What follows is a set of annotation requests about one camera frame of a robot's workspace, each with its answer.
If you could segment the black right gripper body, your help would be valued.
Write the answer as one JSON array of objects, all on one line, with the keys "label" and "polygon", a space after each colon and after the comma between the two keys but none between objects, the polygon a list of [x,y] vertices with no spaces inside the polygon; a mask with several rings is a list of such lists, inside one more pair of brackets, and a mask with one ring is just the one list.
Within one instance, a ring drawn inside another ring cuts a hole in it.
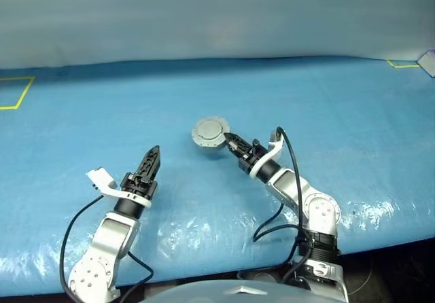
[{"label": "black right gripper body", "polygon": [[249,174],[254,165],[268,152],[259,140],[254,139],[251,144],[243,141],[239,156],[239,167],[246,174]]}]

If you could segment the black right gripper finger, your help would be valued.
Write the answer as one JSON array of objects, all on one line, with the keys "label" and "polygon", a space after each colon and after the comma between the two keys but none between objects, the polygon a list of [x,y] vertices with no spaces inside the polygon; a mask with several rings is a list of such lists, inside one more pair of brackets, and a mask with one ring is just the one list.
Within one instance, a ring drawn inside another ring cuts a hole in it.
[{"label": "black right gripper finger", "polygon": [[236,143],[234,141],[228,142],[228,149],[237,158],[242,158],[249,154],[249,145],[243,143]]},{"label": "black right gripper finger", "polygon": [[227,146],[232,151],[251,151],[252,146],[250,143],[242,139],[239,135],[225,132],[224,133]]}]

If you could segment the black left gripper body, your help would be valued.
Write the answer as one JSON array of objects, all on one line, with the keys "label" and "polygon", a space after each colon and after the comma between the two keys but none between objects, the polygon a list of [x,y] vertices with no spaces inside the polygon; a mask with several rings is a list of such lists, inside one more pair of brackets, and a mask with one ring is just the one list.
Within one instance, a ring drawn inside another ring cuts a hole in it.
[{"label": "black left gripper body", "polygon": [[147,200],[152,200],[158,187],[155,176],[156,173],[151,175],[127,173],[125,174],[120,187],[122,191],[130,192]]}]

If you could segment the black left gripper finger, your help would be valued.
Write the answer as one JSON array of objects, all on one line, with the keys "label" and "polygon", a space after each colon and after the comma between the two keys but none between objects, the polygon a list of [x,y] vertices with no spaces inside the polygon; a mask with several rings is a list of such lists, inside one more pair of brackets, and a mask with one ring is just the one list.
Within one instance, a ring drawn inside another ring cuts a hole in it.
[{"label": "black left gripper finger", "polygon": [[136,170],[136,173],[147,181],[151,181],[149,179],[149,152],[150,150],[144,155],[139,167]]},{"label": "black left gripper finger", "polygon": [[156,145],[149,152],[149,179],[155,180],[160,168],[160,146]]}]

